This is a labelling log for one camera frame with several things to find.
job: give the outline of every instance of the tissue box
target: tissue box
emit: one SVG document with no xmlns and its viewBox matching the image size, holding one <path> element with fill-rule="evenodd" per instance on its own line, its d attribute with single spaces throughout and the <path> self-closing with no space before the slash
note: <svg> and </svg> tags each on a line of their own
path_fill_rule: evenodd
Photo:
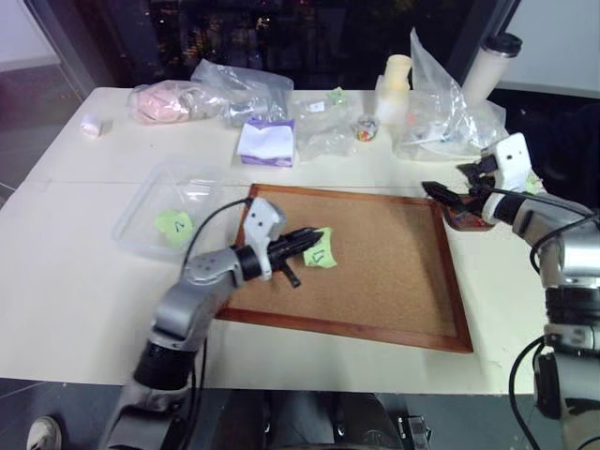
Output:
<svg viewBox="0 0 600 450">
<path fill-rule="evenodd" d="M 293 120 L 264 122 L 249 119 L 242 128 L 237 154 L 245 164 L 291 167 L 293 149 Z"/>
</svg>

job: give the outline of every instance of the plastic lid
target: plastic lid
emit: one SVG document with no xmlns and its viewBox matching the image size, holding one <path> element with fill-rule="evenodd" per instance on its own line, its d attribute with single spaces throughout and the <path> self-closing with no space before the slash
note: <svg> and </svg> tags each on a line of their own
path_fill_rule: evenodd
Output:
<svg viewBox="0 0 600 450">
<path fill-rule="evenodd" d="M 523 41 L 510 33 L 501 33 L 497 36 L 489 36 L 482 45 L 486 51 L 500 53 L 507 58 L 514 58 L 521 50 Z"/>
</svg>

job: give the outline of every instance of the bulletin board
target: bulletin board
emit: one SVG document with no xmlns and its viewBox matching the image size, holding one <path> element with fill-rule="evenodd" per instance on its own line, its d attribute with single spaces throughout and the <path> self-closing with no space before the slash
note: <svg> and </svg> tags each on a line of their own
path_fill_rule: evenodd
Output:
<svg viewBox="0 0 600 450">
<path fill-rule="evenodd" d="M 249 195 L 285 212 L 284 233 L 331 227 L 337 266 L 306 267 L 302 255 L 292 258 L 302 286 L 292 288 L 280 273 L 251 280 L 220 319 L 473 351 L 442 209 L 434 201 L 269 185 L 252 185 Z"/>
</svg>

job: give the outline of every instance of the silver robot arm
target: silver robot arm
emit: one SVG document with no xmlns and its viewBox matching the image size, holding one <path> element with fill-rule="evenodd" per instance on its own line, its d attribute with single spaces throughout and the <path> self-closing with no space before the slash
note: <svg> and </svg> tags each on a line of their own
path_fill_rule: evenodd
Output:
<svg viewBox="0 0 600 450">
<path fill-rule="evenodd" d="M 600 435 L 600 220 L 581 204 L 522 193 L 531 162 L 521 134 L 460 169 L 471 185 L 467 202 L 435 182 L 424 188 L 452 209 L 511 225 L 532 246 L 546 290 L 543 342 L 553 349 L 534 357 L 536 405 L 562 421 L 566 448 L 579 449 Z"/>
<path fill-rule="evenodd" d="M 99 448 L 183 448 L 194 424 L 180 410 L 215 315 L 247 280 L 269 279 L 281 271 L 294 287 L 300 285 L 286 261 L 314 246 L 322 233 L 304 228 L 280 235 L 285 224 L 279 208 L 255 198 L 244 222 L 246 246 L 204 253 L 184 267 L 179 281 L 158 304 L 140 362 L 123 387 Z"/>
</svg>

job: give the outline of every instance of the green sticky note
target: green sticky note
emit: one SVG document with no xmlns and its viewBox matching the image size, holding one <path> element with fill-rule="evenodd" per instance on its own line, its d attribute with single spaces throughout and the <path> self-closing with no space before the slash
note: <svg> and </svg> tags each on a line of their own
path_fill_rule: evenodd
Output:
<svg viewBox="0 0 600 450">
<path fill-rule="evenodd" d="M 328 269 L 338 265 L 331 252 L 331 228 L 317 230 L 322 233 L 321 239 L 313 247 L 304 252 L 304 264 L 308 267 L 319 266 Z"/>
<path fill-rule="evenodd" d="M 329 91 L 326 95 L 334 105 L 338 105 L 346 99 L 346 93 L 339 86 L 333 91 Z"/>
<path fill-rule="evenodd" d="M 542 180 L 540 180 L 533 171 L 529 172 L 529 176 L 525 181 L 525 190 L 531 194 L 537 194 L 542 190 Z"/>
<path fill-rule="evenodd" d="M 169 245 L 180 247 L 194 233 L 194 225 L 188 214 L 179 211 L 168 210 L 160 213 L 154 220 L 154 226 L 165 234 Z"/>
</svg>

